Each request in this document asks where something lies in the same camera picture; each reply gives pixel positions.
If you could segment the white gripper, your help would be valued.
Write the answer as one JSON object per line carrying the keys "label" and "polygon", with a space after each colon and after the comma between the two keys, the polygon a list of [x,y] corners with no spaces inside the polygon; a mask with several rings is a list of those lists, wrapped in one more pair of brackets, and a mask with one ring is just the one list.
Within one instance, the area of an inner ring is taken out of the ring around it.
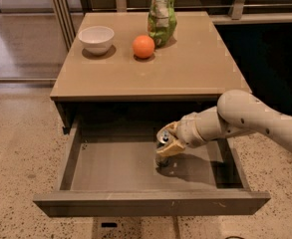
{"label": "white gripper", "polygon": [[169,135],[176,136],[178,139],[170,139],[167,147],[162,151],[163,156],[174,156],[182,153],[185,147],[199,147],[202,144],[202,138],[196,128],[196,113],[183,116],[178,122],[173,121],[161,129],[164,137]]}

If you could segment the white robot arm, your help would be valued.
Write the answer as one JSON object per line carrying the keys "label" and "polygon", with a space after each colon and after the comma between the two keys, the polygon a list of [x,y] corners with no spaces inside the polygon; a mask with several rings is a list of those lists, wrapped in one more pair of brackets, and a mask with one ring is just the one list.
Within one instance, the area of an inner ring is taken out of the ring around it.
{"label": "white robot arm", "polygon": [[249,93],[231,90],[219,97],[215,107],[165,125],[156,134],[156,153],[169,157],[187,147],[255,131],[292,152],[292,117],[269,108]]}

